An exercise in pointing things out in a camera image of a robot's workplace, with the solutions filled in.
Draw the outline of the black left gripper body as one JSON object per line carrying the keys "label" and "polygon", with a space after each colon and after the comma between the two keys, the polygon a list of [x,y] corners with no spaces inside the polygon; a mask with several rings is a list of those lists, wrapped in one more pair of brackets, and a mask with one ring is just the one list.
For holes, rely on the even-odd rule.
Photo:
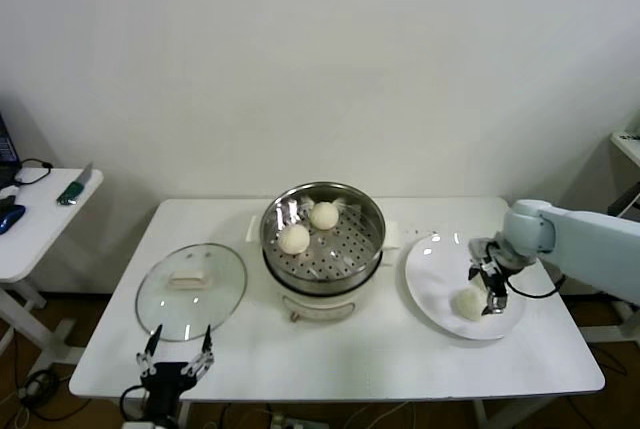
{"label": "black left gripper body", "polygon": [[193,376],[187,362],[161,362],[155,373],[143,376],[141,383],[148,392],[142,420],[151,423],[176,423],[180,396],[193,388]]}

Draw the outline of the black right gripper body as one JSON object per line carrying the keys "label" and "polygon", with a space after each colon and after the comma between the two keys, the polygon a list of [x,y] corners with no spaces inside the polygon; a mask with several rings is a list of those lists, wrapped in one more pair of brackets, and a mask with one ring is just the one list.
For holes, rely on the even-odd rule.
{"label": "black right gripper body", "polygon": [[481,257],[477,266],[481,269],[481,280],[479,287],[485,291],[495,293],[507,293],[507,281],[520,273],[519,269],[511,269],[499,264],[491,256]]}

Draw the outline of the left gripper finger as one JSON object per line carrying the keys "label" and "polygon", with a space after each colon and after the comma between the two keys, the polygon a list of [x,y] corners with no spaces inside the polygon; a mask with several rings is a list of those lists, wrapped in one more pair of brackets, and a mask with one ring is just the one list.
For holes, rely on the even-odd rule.
{"label": "left gripper finger", "polygon": [[158,325],[152,332],[145,349],[142,352],[136,354],[136,362],[142,374],[153,374],[154,369],[154,354],[157,345],[160,341],[162,333],[162,326]]}
{"label": "left gripper finger", "polygon": [[181,374],[188,377],[203,377],[214,363],[211,326],[208,325],[204,334],[201,351],[182,370]]}

